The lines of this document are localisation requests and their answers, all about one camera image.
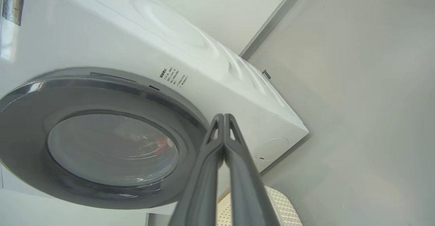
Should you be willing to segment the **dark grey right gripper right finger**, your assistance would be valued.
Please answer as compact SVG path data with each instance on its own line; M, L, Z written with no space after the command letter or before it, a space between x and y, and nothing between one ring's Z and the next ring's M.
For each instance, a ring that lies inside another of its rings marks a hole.
M230 170L232 225L280 225L241 130L232 114L224 115L224 161Z

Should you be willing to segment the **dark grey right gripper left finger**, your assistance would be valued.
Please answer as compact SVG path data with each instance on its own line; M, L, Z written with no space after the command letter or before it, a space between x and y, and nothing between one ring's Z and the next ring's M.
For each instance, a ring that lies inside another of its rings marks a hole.
M202 142L196 164L174 210L170 226L216 224L218 170L223 163L224 115L217 114Z

